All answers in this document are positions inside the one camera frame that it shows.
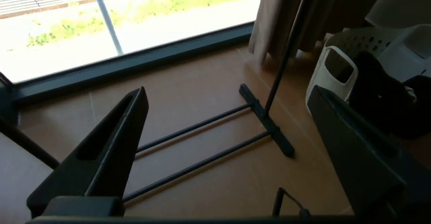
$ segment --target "basket hole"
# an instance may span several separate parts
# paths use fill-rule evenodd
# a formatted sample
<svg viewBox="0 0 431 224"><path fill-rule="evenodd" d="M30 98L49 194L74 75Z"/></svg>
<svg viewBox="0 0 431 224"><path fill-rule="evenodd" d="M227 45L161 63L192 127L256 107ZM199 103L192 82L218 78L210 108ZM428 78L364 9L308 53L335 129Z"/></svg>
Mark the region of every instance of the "basket hole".
<svg viewBox="0 0 431 224"><path fill-rule="evenodd" d="M353 67L333 50L329 52L325 66L328 72L341 83L347 83L354 71Z"/></svg>

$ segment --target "black cable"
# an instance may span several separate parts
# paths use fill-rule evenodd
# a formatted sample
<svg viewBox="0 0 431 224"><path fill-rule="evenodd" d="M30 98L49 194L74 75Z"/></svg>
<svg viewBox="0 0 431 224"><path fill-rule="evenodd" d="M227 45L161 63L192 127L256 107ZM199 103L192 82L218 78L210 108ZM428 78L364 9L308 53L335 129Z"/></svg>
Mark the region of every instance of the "black cable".
<svg viewBox="0 0 431 224"><path fill-rule="evenodd" d="M289 192L287 192L284 188L278 188L277 196L275 197L274 208L272 211L273 217L278 217L280 215L281 204L283 203L283 196L286 195L291 199L295 204L300 208L299 215L301 217L307 218L311 217L310 211L302 206L302 204L296 200Z"/></svg>

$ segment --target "wall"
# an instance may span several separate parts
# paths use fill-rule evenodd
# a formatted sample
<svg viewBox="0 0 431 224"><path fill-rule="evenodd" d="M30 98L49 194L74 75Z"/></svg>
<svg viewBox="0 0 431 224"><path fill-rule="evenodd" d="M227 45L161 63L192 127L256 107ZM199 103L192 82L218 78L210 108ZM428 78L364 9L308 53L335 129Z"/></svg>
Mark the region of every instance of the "wall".
<svg viewBox="0 0 431 224"><path fill-rule="evenodd" d="M405 28L431 24L431 0L377 0L366 19L374 26Z"/></svg>

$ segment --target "black window frame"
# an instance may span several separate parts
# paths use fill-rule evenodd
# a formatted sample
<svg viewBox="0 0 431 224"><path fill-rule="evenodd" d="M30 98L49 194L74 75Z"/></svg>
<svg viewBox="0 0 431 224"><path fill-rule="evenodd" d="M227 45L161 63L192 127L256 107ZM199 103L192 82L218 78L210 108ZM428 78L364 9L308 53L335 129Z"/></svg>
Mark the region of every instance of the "black window frame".
<svg viewBox="0 0 431 224"><path fill-rule="evenodd" d="M0 87L0 115L17 124L20 108L248 42L253 25L249 22L21 83L5 78Z"/></svg>

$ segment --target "window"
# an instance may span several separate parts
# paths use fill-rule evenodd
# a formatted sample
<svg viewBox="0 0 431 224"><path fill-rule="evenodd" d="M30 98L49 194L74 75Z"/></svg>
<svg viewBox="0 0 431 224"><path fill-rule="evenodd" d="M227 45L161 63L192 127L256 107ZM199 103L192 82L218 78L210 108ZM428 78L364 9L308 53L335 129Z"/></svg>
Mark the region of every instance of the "window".
<svg viewBox="0 0 431 224"><path fill-rule="evenodd" d="M259 0L0 0L0 72L26 82L255 19Z"/></svg>

